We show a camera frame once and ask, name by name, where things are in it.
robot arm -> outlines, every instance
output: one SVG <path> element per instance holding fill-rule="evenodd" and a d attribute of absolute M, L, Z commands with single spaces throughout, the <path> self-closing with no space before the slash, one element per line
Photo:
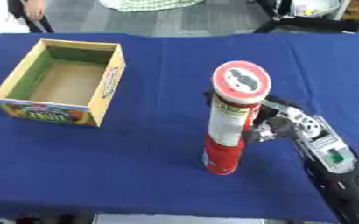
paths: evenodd
<path fill-rule="evenodd" d="M 245 141 L 292 140 L 304 169 L 343 224 L 359 224 L 359 155 L 318 115 L 269 96 Z"/>

can lid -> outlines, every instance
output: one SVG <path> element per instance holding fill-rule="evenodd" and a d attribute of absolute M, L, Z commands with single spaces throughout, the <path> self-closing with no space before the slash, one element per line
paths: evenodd
<path fill-rule="evenodd" d="M 219 96 L 239 104 L 258 103 L 271 90 L 271 78 L 262 67 L 240 60 L 216 68 L 212 82 Z"/>

navy blue cloth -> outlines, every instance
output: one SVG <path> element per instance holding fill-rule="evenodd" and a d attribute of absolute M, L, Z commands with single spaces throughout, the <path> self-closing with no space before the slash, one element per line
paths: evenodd
<path fill-rule="evenodd" d="M 0 35 L 0 83 L 38 39 L 118 42 L 127 68 L 101 128 L 14 119 L 0 110 L 0 214 L 189 214 L 336 221 L 286 139 L 254 144 L 236 172 L 201 162 L 212 72 L 247 60 L 272 93 L 325 116 L 359 151 L 359 35 L 145 38 Z"/>

open cardboard tray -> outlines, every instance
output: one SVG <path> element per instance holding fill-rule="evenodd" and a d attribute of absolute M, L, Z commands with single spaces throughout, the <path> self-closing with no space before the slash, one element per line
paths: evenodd
<path fill-rule="evenodd" d="M 41 39 L 0 86 L 8 115 L 100 126 L 125 64 L 119 44 Z"/>

red cylindrical can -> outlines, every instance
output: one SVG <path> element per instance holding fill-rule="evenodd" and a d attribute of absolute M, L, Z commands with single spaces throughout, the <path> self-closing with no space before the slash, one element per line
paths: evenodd
<path fill-rule="evenodd" d="M 219 66 L 213 75 L 214 95 L 204 164 L 216 174 L 230 174 L 238 166 L 244 141 L 243 130 L 251 128 L 260 102 L 271 90 L 270 76 L 262 67 L 246 61 Z"/>

